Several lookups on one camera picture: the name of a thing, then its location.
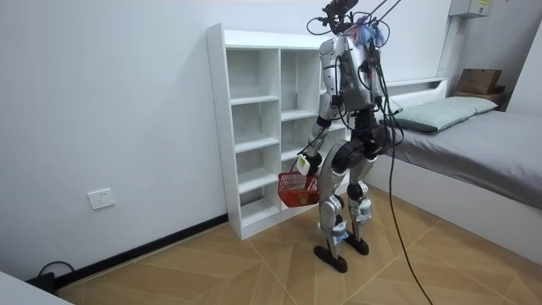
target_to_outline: white bookshelf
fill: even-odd
[[[240,238],[308,209],[280,201],[278,174],[290,170],[318,116],[325,39],[207,29],[228,217]],[[344,138],[346,128],[333,124],[329,136]]]

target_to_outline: white furniture edge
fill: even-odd
[[[388,191],[390,166],[379,157],[365,181]],[[542,210],[401,160],[392,187],[394,196],[542,264]]]

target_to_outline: wall outlet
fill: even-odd
[[[115,198],[111,189],[88,193],[88,198],[91,200],[92,209],[95,210],[115,204]]]

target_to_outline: gray bedsheet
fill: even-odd
[[[542,209],[542,119],[491,111],[424,135],[405,130],[395,156]]]

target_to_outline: black baseboard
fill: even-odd
[[[81,269],[77,269],[74,272],[60,275],[59,277],[54,279],[55,286],[58,290],[62,287],[76,282],[77,280],[85,279],[86,277],[95,275],[99,272],[117,266],[119,264],[126,263],[132,259],[156,251],[177,241],[182,241],[187,237],[203,232],[204,230],[211,229],[214,226],[225,223],[226,221],[228,221],[228,214],[220,215],[213,219],[202,222],[198,225],[194,225],[190,228],[186,228],[184,230],[180,230],[179,232],[157,239],[156,241],[151,241],[143,246],[139,246],[126,252],[122,252],[111,258],[106,258],[102,261],[93,263]]]

